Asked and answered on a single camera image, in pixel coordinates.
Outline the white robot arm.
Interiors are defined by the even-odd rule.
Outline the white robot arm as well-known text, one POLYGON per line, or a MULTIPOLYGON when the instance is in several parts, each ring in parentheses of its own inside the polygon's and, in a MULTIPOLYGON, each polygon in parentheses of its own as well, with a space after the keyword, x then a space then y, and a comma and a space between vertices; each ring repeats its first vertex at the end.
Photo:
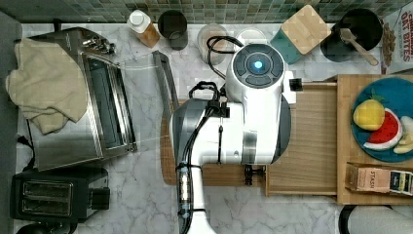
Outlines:
POLYGON ((203 165, 269 165, 285 151, 291 121, 284 97, 282 55, 268 44, 249 44, 233 55, 222 101, 217 85, 199 82, 212 98, 189 97, 169 119, 175 159, 179 234, 214 234, 207 220, 203 165))

